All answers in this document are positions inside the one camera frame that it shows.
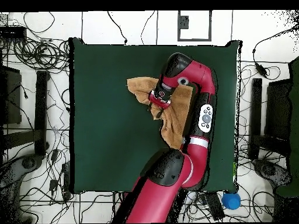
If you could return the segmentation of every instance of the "gray button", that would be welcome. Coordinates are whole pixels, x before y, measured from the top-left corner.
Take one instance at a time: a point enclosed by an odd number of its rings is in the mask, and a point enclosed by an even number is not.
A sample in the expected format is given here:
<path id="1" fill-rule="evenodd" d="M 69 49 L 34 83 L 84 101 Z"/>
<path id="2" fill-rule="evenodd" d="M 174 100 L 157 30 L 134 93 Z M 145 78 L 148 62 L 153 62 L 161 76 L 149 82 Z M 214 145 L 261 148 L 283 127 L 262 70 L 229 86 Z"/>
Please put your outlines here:
<path id="1" fill-rule="evenodd" d="M 209 122 L 211 122 L 211 117 L 209 115 L 205 114 L 203 116 L 203 121 L 208 124 Z"/>

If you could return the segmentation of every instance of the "wire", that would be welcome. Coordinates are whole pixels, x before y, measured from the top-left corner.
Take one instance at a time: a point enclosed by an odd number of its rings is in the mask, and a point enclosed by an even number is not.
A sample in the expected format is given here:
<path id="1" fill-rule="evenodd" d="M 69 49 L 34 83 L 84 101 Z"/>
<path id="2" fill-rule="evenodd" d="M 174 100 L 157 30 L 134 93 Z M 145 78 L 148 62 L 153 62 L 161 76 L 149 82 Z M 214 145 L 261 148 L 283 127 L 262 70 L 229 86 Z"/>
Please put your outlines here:
<path id="1" fill-rule="evenodd" d="M 260 217 L 258 217 L 258 214 L 257 214 L 257 211 L 256 211 L 256 207 L 259 207 L 259 209 L 261 209 L 262 211 L 266 212 L 268 215 L 270 215 L 270 216 L 273 217 L 273 214 L 272 214 L 270 211 L 265 211 L 265 210 L 263 210 L 260 206 L 258 206 L 258 205 L 255 203 L 255 197 L 256 197 L 257 195 L 261 194 L 261 193 L 265 193 L 265 194 L 267 194 L 267 195 L 269 195 L 269 196 L 271 196 L 271 197 L 274 198 L 274 196 L 273 196 L 271 193 L 267 192 L 267 191 L 259 191 L 259 192 L 257 192 L 256 194 L 253 195 L 253 197 L 252 197 L 253 211 L 254 211 L 254 213 L 255 213 L 255 216 L 257 217 L 257 219 L 258 219 L 260 222 L 262 222 L 262 220 L 260 219 Z"/>
<path id="2" fill-rule="evenodd" d="M 24 111 L 22 108 L 20 108 L 17 104 L 15 104 L 14 102 L 12 102 L 12 101 L 10 101 L 10 100 L 7 100 L 7 99 L 6 99 L 6 101 L 8 101 L 8 102 L 10 102 L 11 104 L 13 104 L 16 108 L 18 108 L 20 111 L 22 111 L 22 112 L 25 114 L 25 116 L 26 116 L 26 118 L 27 118 L 27 120 L 28 120 L 28 123 L 29 123 L 31 129 L 32 129 L 32 131 L 34 132 L 34 129 L 33 129 L 32 125 L 31 125 L 30 119 L 29 119 L 28 115 L 25 113 L 25 111 Z"/>
<path id="3" fill-rule="evenodd" d="M 95 199 L 92 201 L 91 205 L 87 209 L 84 209 L 84 211 L 82 211 L 81 220 L 79 221 L 79 223 L 81 224 L 83 222 L 83 213 L 86 212 L 87 210 L 89 210 L 93 206 L 93 204 L 95 203 L 95 201 L 98 197 L 111 197 L 111 196 L 113 196 L 113 194 L 112 195 L 97 195 L 95 197 Z"/>
<path id="4" fill-rule="evenodd" d="M 66 103 L 66 102 L 64 101 L 64 99 L 63 99 L 63 94 L 64 94 L 66 91 L 68 91 L 68 90 L 69 90 L 69 89 L 65 89 L 65 90 L 63 91 L 63 93 L 61 94 L 61 100 L 62 100 L 62 102 L 63 102 L 64 104 L 70 106 L 69 103 Z"/>
<path id="5" fill-rule="evenodd" d="M 298 29 L 298 25 L 295 25 L 294 27 L 291 27 L 290 29 L 287 29 L 287 30 L 284 30 L 284 31 L 280 31 L 279 33 L 276 33 L 276 34 L 272 35 L 271 37 L 269 37 L 269 38 L 265 38 L 265 39 L 261 40 L 260 42 L 258 42 L 258 43 L 255 45 L 255 48 L 252 50 L 253 61 L 256 63 L 256 61 L 255 61 L 256 47 L 257 47 L 261 42 L 266 41 L 266 40 L 270 40 L 270 39 L 272 39 L 272 38 L 274 38 L 274 37 L 280 36 L 280 35 L 282 35 L 282 34 L 284 34 L 284 33 L 288 33 L 288 32 L 290 32 L 290 31 L 295 31 L 295 30 L 297 30 L 297 29 Z"/>
<path id="6" fill-rule="evenodd" d="M 26 12 L 26 13 L 24 14 L 24 16 L 23 16 L 23 20 L 24 20 L 24 23 L 25 23 L 26 27 L 28 28 L 28 30 L 31 31 L 32 33 L 44 33 L 45 31 L 49 30 L 49 29 L 53 26 L 53 23 L 55 22 L 55 17 L 54 17 L 54 15 L 53 15 L 51 12 L 48 12 L 48 13 L 53 17 L 53 21 L 52 21 L 52 23 L 49 25 L 49 27 L 46 28 L 46 29 L 43 30 L 43 31 L 33 31 L 32 29 L 30 29 L 30 28 L 28 27 L 28 25 L 27 25 L 27 23 L 26 23 L 26 20 L 25 20 L 25 17 L 26 17 L 26 15 L 27 15 L 28 13 L 29 13 L 29 12 Z"/>
<path id="7" fill-rule="evenodd" d="M 111 17 L 111 15 L 110 15 L 109 11 L 107 11 L 107 14 L 109 15 L 109 18 L 111 19 L 111 21 L 112 21 L 112 22 L 119 28 L 119 30 L 120 30 L 120 34 L 121 34 L 121 36 L 123 36 L 123 38 L 124 38 L 124 44 L 127 44 L 128 40 L 127 40 L 126 37 L 124 37 L 123 32 L 122 32 L 120 26 L 117 25 L 116 22 L 112 19 L 112 17 Z"/>
<path id="8" fill-rule="evenodd" d="M 144 45 L 143 40 L 142 40 L 142 34 L 143 34 L 143 31 L 144 31 L 144 29 L 145 29 L 145 26 L 147 25 L 148 20 L 150 20 L 150 18 L 153 16 L 154 13 L 155 13 L 155 10 L 154 10 L 153 13 L 151 14 L 151 16 L 147 19 L 147 21 L 145 22 L 145 25 L 144 25 L 143 30 L 142 30 L 142 32 L 141 32 L 140 38 L 141 38 L 141 41 L 142 41 L 142 44 L 143 44 L 143 45 Z"/>
<path id="9" fill-rule="evenodd" d="M 267 79 L 269 79 L 269 80 L 276 80 L 276 79 L 279 77 L 279 75 L 280 75 L 280 74 L 279 74 L 278 77 L 277 77 L 277 78 L 274 78 L 274 79 L 270 79 L 270 78 L 268 78 L 268 76 L 269 76 L 268 74 L 270 74 L 269 68 L 272 68 L 272 67 L 264 68 L 262 65 L 258 64 L 258 63 L 255 61 L 255 52 L 256 52 L 256 47 L 258 46 L 258 44 L 260 44 L 260 43 L 263 42 L 263 41 L 270 40 L 270 39 L 272 39 L 272 38 L 274 38 L 274 37 L 280 36 L 280 35 L 282 35 L 282 34 L 284 34 L 284 33 L 288 33 L 288 32 L 290 32 L 290 31 L 295 31 L 295 30 L 298 30 L 298 24 L 296 24 L 294 27 L 292 27 L 292 28 L 290 28 L 290 29 L 287 29 L 287 30 L 285 30 L 285 31 L 281 31 L 281 32 L 279 32 L 279 33 L 276 33 L 276 34 L 274 34 L 273 36 L 271 36 L 271 37 L 269 37 L 269 38 L 265 38 L 265 39 L 261 40 L 260 42 L 258 42 L 258 43 L 255 45 L 255 48 L 252 50 L 252 55 L 253 55 L 253 61 L 254 61 L 254 63 L 255 63 L 255 68 L 257 69 L 258 73 L 260 73 L 262 76 L 264 76 L 265 78 L 267 78 Z"/>
<path id="10" fill-rule="evenodd" d="M 37 224 L 38 223 L 38 221 L 39 221 L 39 216 L 37 215 L 37 214 L 35 214 L 35 213 L 33 213 L 33 212 L 29 212 L 29 211 L 24 211 L 21 207 L 20 207 L 20 210 L 23 212 L 23 213 L 28 213 L 28 214 L 31 214 L 31 215 L 34 215 L 34 216 L 36 216 L 36 222 L 35 222 L 35 224 Z"/>

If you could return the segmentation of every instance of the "white tile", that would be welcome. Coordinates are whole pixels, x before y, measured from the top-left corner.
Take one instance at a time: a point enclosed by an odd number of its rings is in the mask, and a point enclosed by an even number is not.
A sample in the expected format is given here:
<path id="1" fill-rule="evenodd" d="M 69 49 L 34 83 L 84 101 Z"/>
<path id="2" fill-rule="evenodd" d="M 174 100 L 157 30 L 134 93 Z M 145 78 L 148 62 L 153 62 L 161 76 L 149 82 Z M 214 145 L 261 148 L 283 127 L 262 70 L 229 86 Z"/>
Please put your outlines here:
<path id="1" fill-rule="evenodd" d="M 252 50 L 258 42 L 294 26 L 287 18 L 282 10 L 234 10 L 232 38 L 243 41 L 241 59 L 253 61 Z M 286 33 L 261 42 L 255 60 L 290 62 L 299 56 L 297 40 L 297 34 Z"/>
<path id="2" fill-rule="evenodd" d="M 209 41 L 178 41 L 178 11 L 159 10 L 158 15 L 158 44 L 159 45 L 215 45 L 225 46 L 231 40 L 231 10 L 213 10 L 211 42 Z"/>
<path id="3" fill-rule="evenodd" d="M 53 25 L 45 32 L 37 33 L 38 36 L 42 38 L 60 40 L 67 40 L 70 37 L 81 37 L 81 12 L 51 13 L 55 17 Z M 9 24 L 24 26 L 24 14 L 25 12 L 10 13 Z M 29 12 L 25 16 L 25 21 L 28 28 L 36 32 L 41 32 L 51 25 L 53 17 L 49 14 L 49 12 Z M 27 31 L 27 36 L 36 40 L 36 37 L 29 30 Z"/>
<path id="4" fill-rule="evenodd" d="M 180 31 L 181 39 L 208 39 L 210 25 L 209 10 L 182 10 L 181 16 L 189 17 L 188 29 Z"/>
<path id="5" fill-rule="evenodd" d="M 73 204 L 72 202 L 68 202 L 67 205 L 49 205 L 49 202 L 21 202 L 21 205 L 23 205 L 21 208 L 24 211 L 27 210 L 39 216 L 37 224 L 50 224 L 51 222 L 52 224 L 75 224 L 75 219 L 78 223 L 79 213 L 78 204 L 76 203 Z M 36 216 L 29 213 L 24 213 L 23 215 L 32 216 L 34 219 L 33 223 L 36 223 Z"/>
<path id="6" fill-rule="evenodd" d="M 92 203 L 81 203 L 82 223 L 107 223 L 111 220 L 112 204 L 94 203 L 91 205 Z"/>
<path id="7" fill-rule="evenodd" d="M 51 74 L 51 79 L 48 81 L 48 96 L 47 107 L 48 121 L 47 128 L 67 129 L 69 128 L 69 112 L 66 107 L 69 107 L 69 92 L 64 93 L 63 99 L 66 104 L 61 100 L 64 90 L 69 88 L 69 78 L 65 72 L 59 74 Z"/>
<path id="8" fill-rule="evenodd" d="M 81 194 L 81 201 L 92 202 L 94 200 L 97 202 L 112 202 L 112 192 L 87 191 Z"/>
<path id="9" fill-rule="evenodd" d="M 251 209 L 249 209 L 249 207 L 243 206 L 235 210 L 225 209 L 224 213 L 227 216 L 223 219 L 223 222 L 255 222 L 255 220 L 251 217 L 253 216 L 253 212 L 250 210 Z"/>
<path id="10" fill-rule="evenodd" d="M 141 45 L 141 33 L 154 10 L 109 11 L 120 26 L 127 45 Z M 145 45 L 154 45 L 156 40 L 157 11 L 148 20 L 142 34 Z M 89 11 L 83 14 L 83 41 L 86 44 L 124 44 L 119 28 L 111 21 L 107 11 Z"/>

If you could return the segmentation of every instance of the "floor tile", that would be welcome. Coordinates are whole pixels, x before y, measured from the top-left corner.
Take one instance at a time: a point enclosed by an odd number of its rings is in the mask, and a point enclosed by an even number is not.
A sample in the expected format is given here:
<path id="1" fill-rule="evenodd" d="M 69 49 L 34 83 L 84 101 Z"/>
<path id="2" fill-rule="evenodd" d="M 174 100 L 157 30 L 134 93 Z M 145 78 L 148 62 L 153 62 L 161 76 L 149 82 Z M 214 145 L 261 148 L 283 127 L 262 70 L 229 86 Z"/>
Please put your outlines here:
<path id="1" fill-rule="evenodd" d="M 47 128 L 67 129 L 69 128 L 69 79 L 66 73 L 51 74 L 48 81 L 48 121 Z"/>
<path id="2" fill-rule="evenodd" d="M 111 216 L 111 204 L 94 203 L 92 205 L 92 203 L 81 203 L 82 223 L 108 223 L 111 220 Z"/>
<path id="3" fill-rule="evenodd" d="M 232 38 L 242 40 L 242 60 L 253 61 L 255 45 L 294 26 L 282 10 L 234 10 Z M 255 61 L 290 62 L 299 56 L 298 33 L 286 33 L 261 42 L 255 52 Z"/>
<path id="4" fill-rule="evenodd" d="M 120 26 L 127 45 L 154 45 L 156 42 L 157 11 L 109 11 Z M 119 28 L 107 11 L 89 11 L 83 14 L 83 41 L 86 44 L 124 44 Z"/>
<path id="5" fill-rule="evenodd" d="M 24 211 L 28 209 L 29 212 L 39 216 L 37 224 L 75 224 L 76 217 L 78 223 L 78 204 L 76 203 L 49 205 L 49 202 L 21 202 L 21 205 Z M 24 213 L 24 216 L 32 216 L 33 223 L 36 223 L 36 216 L 29 213 Z"/>
<path id="6" fill-rule="evenodd" d="M 97 202 L 112 202 L 112 192 L 96 192 L 88 191 L 81 195 L 82 202 L 92 202 L 96 200 Z"/>
<path id="7" fill-rule="evenodd" d="M 178 41 L 178 11 L 177 10 L 159 10 L 158 15 L 158 44 L 159 45 L 178 45 L 178 46 L 196 46 L 196 45 L 215 45 L 225 46 L 231 40 L 231 10 L 213 10 L 211 42 L 209 41 Z M 206 29 L 200 27 L 200 11 L 194 21 L 198 22 L 199 29 L 203 30 L 202 36 L 205 36 Z"/>

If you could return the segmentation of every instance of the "blue ball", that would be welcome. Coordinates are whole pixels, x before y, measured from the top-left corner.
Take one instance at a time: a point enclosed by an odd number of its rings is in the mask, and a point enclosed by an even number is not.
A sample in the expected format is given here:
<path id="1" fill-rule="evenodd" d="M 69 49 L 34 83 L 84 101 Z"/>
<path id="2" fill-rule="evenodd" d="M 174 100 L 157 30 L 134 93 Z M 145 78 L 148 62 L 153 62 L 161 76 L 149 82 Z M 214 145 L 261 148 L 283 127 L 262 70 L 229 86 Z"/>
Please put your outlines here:
<path id="1" fill-rule="evenodd" d="M 238 193 L 224 193 L 221 201 L 227 209 L 238 209 L 241 205 L 241 198 Z"/>

